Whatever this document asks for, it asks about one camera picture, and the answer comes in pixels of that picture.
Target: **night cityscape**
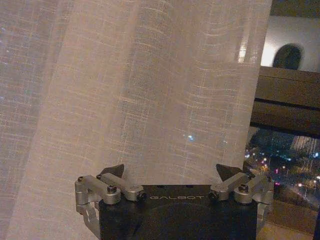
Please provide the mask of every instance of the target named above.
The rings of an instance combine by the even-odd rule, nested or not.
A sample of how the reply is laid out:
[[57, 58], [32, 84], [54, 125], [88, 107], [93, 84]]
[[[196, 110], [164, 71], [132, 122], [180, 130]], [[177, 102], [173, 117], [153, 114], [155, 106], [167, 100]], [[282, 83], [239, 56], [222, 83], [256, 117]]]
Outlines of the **night cityscape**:
[[318, 211], [320, 139], [257, 128], [244, 161], [274, 181], [274, 199]]

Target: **wall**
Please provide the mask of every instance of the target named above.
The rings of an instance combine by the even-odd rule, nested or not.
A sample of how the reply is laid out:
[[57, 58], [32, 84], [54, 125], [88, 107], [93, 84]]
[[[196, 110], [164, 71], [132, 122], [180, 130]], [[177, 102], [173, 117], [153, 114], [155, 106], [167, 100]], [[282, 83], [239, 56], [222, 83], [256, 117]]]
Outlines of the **wall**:
[[286, 44], [302, 46], [299, 70], [320, 73], [320, 18], [270, 16], [261, 65], [272, 67], [277, 51]]

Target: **metal bracket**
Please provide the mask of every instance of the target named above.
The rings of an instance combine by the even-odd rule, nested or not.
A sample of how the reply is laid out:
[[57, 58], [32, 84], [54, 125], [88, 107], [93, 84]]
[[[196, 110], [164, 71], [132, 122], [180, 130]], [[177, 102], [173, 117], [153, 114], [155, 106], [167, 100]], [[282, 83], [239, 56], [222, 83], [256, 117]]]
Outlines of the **metal bracket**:
[[245, 173], [238, 172], [227, 180], [210, 187], [209, 198], [214, 201], [223, 201], [229, 198], [229, 193], [240, 184], [248, 182], [249, 178]]
[[129, 201], [139, 202], [147, 198], [147, 194], [141, 185], [133, 185], [130, 182], [127, 182], [126, 180], [111, 173], [105, 173], [99, 175], [98, 177], [102, 182], [119, 188], [124, 194], [125, 198]]
[[83, 215], [85, 225], [100, 239], [99, 220], [91, 203], [94, 203], [95, 207], [101, 200], [108, 205], [116, 204], [121, 199], [120, 190], [108, 186], [91, 175], [79, 177], [74, 183], [74, 189], [76, 211]]
[[241, 184], [234, 189], [234, 200], [241, 204], [250, 204], [252, 199], [264, 204], [272, 204], [274, 185], [264, 175], [257, 175], [247, 184]]

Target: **white linen curtain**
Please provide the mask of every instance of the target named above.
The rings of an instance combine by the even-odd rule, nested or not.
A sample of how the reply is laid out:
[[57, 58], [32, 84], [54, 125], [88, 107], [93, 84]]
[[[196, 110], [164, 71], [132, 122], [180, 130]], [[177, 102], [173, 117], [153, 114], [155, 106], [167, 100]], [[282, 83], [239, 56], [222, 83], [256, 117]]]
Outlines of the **white linen curtain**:
[[74, 181], [242, 167], [271, 0], [0, 1], [0, 239], [93, 240]]

